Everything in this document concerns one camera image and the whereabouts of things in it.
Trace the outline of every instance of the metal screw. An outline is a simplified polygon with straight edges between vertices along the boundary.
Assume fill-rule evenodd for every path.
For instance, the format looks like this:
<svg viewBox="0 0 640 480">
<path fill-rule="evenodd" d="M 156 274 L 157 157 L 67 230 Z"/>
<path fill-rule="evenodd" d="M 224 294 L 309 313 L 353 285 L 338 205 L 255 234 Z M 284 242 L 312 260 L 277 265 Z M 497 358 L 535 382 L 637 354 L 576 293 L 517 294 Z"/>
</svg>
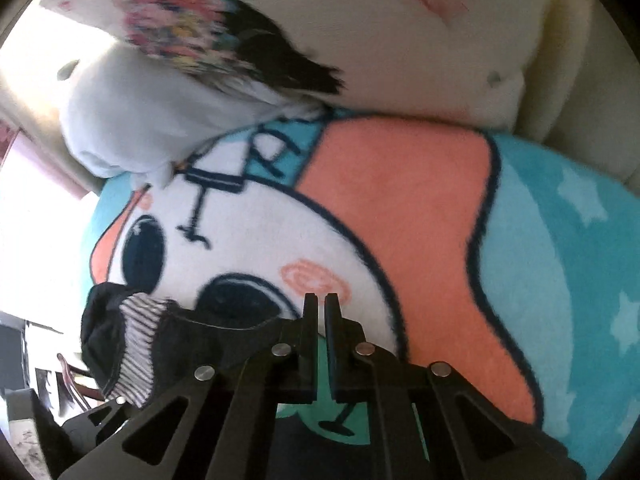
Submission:
<svg viewBox="0 0 640 480">
<path fill-rule="evenodd" d="M 372 355 L 373 352 L 375 351 L 376 351 L 375 345 L 367 341 L 363 343 L 358 343 L 356 345 L 356 354 L 358 355 L 368 356 L 368 355 Z"/>
<path fill-rule="evenodd" d="M 431 373 L 438 377 L 448 377 L 451 373 L 451 366 L 448 363 L 439 361 L 431 365 Z"/>
<path fill-rule="evenodd" d="M 196 368 L 196 371 L 193 373 L 193 376 L 199 381 L 208 381 L 213 378 L 216 374 L 216 371 L 213 369 L 213 366 L 204 365 Z"/>
<path fill-rule="evenodd" d="M 286 357 L 291 353 L 291 346 L 286 343 L 277 343 L 271 348 L 271 353 L 276 357 Z"/>
</svg>

